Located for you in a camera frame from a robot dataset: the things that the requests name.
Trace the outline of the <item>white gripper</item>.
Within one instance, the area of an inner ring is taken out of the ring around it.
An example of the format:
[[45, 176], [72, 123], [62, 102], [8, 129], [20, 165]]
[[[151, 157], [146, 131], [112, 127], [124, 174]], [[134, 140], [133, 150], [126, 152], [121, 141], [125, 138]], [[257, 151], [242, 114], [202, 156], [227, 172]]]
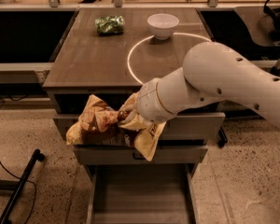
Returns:
[[120, 108], [119, 122], [130, 122], [137, 112], [146, 120], [154, 123], [163, 123], [175, 117], [162, 104], [158, 95], [158, 78], [153, 78], [145, 83], [138, 92], [136, 104], [124, 104]]

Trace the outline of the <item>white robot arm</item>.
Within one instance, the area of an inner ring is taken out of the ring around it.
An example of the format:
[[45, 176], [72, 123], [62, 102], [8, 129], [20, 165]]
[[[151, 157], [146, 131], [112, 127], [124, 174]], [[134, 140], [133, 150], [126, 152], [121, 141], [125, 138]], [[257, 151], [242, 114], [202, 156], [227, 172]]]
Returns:
[[144, 127], [220, 101], [243, 105], [280, 129], [280, 77], [217, 42], [191, 48], [182, 67], [145, 83], [119, 113], [124, 124], [136, 119]]

